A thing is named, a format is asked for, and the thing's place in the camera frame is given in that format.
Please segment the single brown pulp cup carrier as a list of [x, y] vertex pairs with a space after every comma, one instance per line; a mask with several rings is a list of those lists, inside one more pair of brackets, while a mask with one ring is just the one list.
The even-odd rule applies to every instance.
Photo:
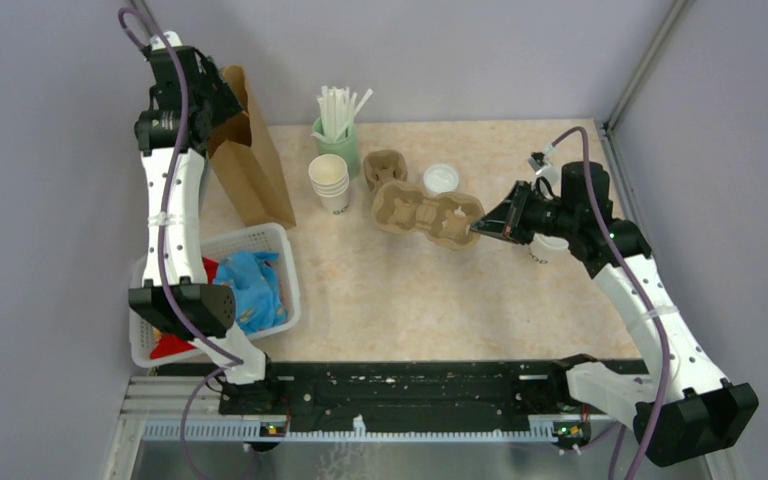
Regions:
[[433, 244], [453, 251], [473, 247], [480, 235], [471, 225], [485, 215], [474, 196], [446, 192], [428, 196], [420, 187], [394, 180], [381, 186], [371, 216], [377, 228], [397, 234], [422, 233]]

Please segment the white paper coffee cup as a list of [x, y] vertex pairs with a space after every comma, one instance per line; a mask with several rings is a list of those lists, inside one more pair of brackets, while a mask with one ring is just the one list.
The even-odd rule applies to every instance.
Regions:
[[529, 255], [538, 264], [550, 263], [569, 250], [569, 242], [560, 237], [546, 236], [535, 233], [529, 244]]

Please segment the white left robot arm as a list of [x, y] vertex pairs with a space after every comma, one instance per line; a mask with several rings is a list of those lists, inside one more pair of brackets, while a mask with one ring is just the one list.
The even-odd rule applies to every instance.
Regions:
[[210, 134], [244, 112], [212, 60], [192, 46], [141, 50], [155, 83], [135, 123], [148, 188], [148, 251], [130, 308], [163, 334], [207, 354], [257, 413], [279, 404], [266, 354], [237, 325], [227, 286], [209, 281], [199, 240], [199, 195]]

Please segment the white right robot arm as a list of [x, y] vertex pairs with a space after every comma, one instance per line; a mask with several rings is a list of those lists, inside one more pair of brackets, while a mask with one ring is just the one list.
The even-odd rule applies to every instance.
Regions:
[[587, 355], [568, 357], [546, 385], [549, 404], [572, 412], [585, 403], [612, 416], [659, 467], [733, 447], [758, 409], [755, 391], [732, 383], [708, 357], [667, 293], [640, 229], [612, 213], [609, 173], [577, 161], [562, 167], [559, 195], [518, 181], [470, 227], [519, 245], [540, 235], [565, 240], [616, 308], [651, 376], [650, 385], [641, 385]]

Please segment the brown paper bag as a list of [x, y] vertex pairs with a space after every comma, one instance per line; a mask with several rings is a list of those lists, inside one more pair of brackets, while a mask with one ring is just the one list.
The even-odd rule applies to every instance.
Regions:
[[208, 160], [238, 217], [247, 226], [297, 225], [280, 156], [250, 90], [243, 67], [222, 69], [224, 80], [243, 107], [213, 130]]

